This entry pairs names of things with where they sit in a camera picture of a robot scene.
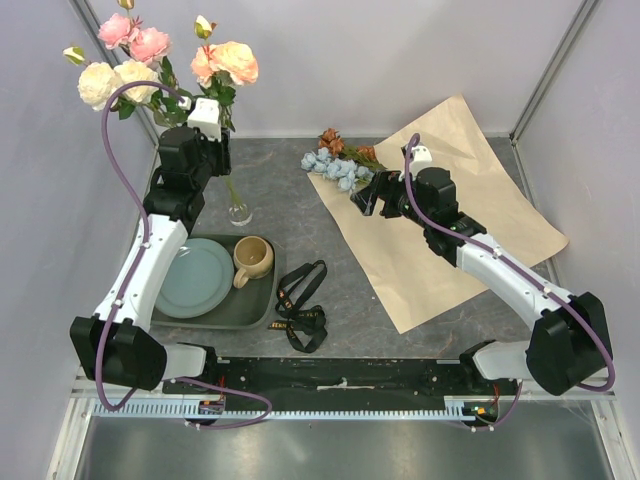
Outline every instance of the mug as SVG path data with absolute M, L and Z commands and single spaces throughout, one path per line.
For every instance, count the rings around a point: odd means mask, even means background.
M 244 237 L 233 249 L 233 263 L 238 269 L 233 286 L 244 287 L 250 279 L 262 278 L 273 267 L 273 249 L 260 237 Z

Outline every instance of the brown paper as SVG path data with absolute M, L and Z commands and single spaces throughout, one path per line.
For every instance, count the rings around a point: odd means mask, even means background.
M 390 170 L 402 170 L 400 148 L 415 132 L 431 151 L 433 166 L 451 172 L 460 210 L 484 225 L 509 253 L 533 266 L 565 247 L 566 237 L 531 206 L 504 171 L 461 95 L 376 145 L 380 162 Z M 486 290 L 431 252 L 422 229 L 413 222 L 381 217 L 382 202 L 373 216 L 364 217 L 334 182 L 314 174 L 309 178 L 398 332 Z

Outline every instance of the pink rose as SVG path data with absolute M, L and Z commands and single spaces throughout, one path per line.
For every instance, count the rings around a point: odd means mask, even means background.
M 170 48 L 169 35 L 155 28 L 145 28 L 131 42 L 131 56 L 148 66 L 167 56 Z
M 198 48 L 196 58 L 191 62 L 191 70 L 198 77 L 198 83 L 205 88 L 211 86 L 211 77 L 218 71 L 211 61 L 211 54 L 215 48 L 215 45 L 203 45 Z
M 223 43 L 214 49 L 211 60 L 215 68 L 229 72 L 236 85 L 255 83 L 258 79 L 258 62 L 249 45 Z
M 104 22 L 98 32 L 98 38 L 109 50 L 126 45 L 138 34 L 138 28 L 127 17 L 117 13 Z

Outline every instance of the plate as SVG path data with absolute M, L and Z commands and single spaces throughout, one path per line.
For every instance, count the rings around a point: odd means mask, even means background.
M 227 296 L 233 275 L 233 260 L 222 245 L 191 238 L 171 262 L 156 308 L 174 318 L 204 315 Z

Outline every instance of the dark green tray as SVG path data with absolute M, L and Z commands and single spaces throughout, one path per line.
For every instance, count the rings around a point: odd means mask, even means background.
M 214 240 L 227 249 L 233 257 L 233 249 L 242 238 L 247 235 L 213 235 L 196 234 L 192 238 L 208 238 Z M 269 314 L 273 312 L 278 286 L 278 270 L 282 262 L 281 252 L 273 242 L 265 238 L 273 248 L 273 268 L 266 277 L 249 280 L 244 288 L 231 290 L 213 310 L 193 318 L 173 318 L 153 310 L 152 325 L 165 327 L 210 328 L 225 330 L 240 330 L 255 328 L 262 325 Z

